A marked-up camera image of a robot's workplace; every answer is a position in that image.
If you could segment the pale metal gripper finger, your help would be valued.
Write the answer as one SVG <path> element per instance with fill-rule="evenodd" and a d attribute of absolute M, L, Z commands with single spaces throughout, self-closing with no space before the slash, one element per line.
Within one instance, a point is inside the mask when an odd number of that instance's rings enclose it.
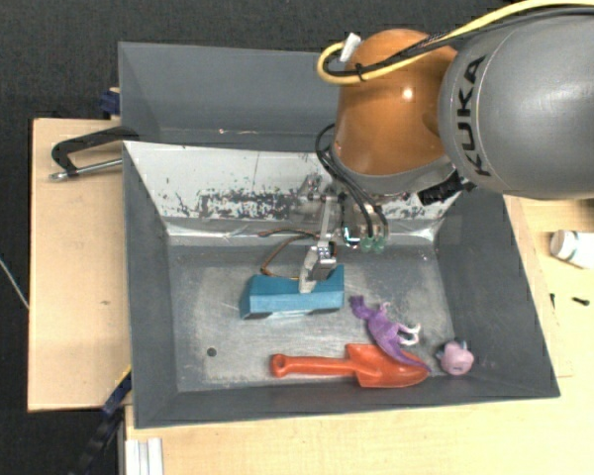
<path fill-rule="evenodd" d="M 337 245 L 329 241 L 320 247 L 320 279 L 327 280 L 337 267 Z"/>
<path fill-rule="evenodd" d="M 319 279 L 320 249 L 316 245 L 311 245 L 306 251 L 306 255 L 299 274 L 299 292 L 311 293 L 316 287 Z"/>

